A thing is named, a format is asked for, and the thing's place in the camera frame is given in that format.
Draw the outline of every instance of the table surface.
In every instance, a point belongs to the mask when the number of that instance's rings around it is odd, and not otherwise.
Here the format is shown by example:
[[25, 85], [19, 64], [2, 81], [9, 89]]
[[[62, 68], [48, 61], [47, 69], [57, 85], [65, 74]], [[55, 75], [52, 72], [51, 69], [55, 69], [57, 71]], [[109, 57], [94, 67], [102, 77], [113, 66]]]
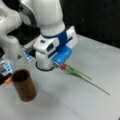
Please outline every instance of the table surface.
[[82, 79], [56, 69], [42, 72], [28, 64], [37, 97], [22, 102], [12, 83], [0, 87], [1, 120], [118, 120], [120, 118], [120, 50], [78, 36], [79, 43], [67, 63], [111, 95]]

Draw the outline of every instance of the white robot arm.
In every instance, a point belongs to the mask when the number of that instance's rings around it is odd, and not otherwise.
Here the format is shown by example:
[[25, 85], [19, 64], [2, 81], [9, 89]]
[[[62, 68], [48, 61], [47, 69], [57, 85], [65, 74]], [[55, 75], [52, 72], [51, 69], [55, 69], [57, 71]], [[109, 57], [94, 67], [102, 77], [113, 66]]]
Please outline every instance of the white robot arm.
[[[42, 70], [50, 70], [54, 64], [58, 66], [63, 64], [72, 54], [72, 48], [77, 43], [77, 35], [73, 26], [69, 29], [65, 28], [60, 1], [19, 1], [21, 3], [20, 6], [24, 8], [23, 13], [21, 14], [22, 21], [24, 21], [26, 24], [33, 24], [41, 28], [41, 35], [38, 36], [37, 41], [33, 45], [34, 49], [36, 50], [37, 67]], [[10, 44], [11, 40], [8, 39], [7, 34], [19, 27], [22, 21], [17, 12], [6, 8], [6, 6], [3, 5], [2, 0], [0, 0], [0, 2], [0, 6], [2, 6], [0, 12], [6, 10], [5, 12], [7, 14], [14, 15], [14, 17], [8, 21], [11, 21], [12, 26], [9, 27], [8, 31], [5, 31], [4, 33], [1, 32], [0, 34], [0, 40], [2, 42], [6, 42], [5, 44]], [[23, 14], [28, 15], [28, 22], [24, 20], [25, 17]], [[3, 27], [6, 26], [6, 21], [7, 19], [5, 19], [4, 24], [0, 25], [3, 25]], [[2, 39], [2, 36], [7, 36], [7, 40]]]
[[34, 44], [38, 67], [50, 69], [55, 63], [63, 64], [72, 54], [72, 47], [77, 43], [74, 27], [68, 30], [63, 22], [59, 0], [32, 1], [41, 35]]
[[0, 0], [0, 45], [5, 53], [4, 59], [13, 61], [15, 69], [25, 64], [26, 58], [17, 38], [9, 36], [8, 33], [17, 29], [21, 24], [22, 20], [18, 12], [8, 8]]

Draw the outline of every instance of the brown cup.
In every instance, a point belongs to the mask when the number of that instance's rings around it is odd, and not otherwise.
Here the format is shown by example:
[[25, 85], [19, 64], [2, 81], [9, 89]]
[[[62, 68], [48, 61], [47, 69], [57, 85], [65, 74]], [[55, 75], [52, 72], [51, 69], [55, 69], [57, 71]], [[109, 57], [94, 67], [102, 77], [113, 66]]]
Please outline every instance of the brown cup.
[[29, 102], [36, 97], [37, 92], [28, 70], [15, 71], [12, 75], [12, 81], [22, 101]]

